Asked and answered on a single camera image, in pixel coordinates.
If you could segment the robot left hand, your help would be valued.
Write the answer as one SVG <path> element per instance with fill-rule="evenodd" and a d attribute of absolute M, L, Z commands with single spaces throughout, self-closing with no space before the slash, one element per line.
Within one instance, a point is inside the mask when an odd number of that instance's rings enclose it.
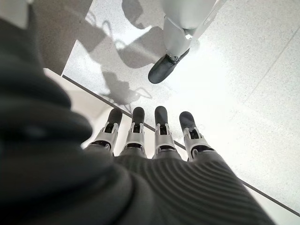
<path fill-rule="evenodd" d="M 34 29 L 0 22 L 1 224 L 272 224 L 215 152 L 186 162 L 82 149 L 92 128 L 44 74 Z"/>

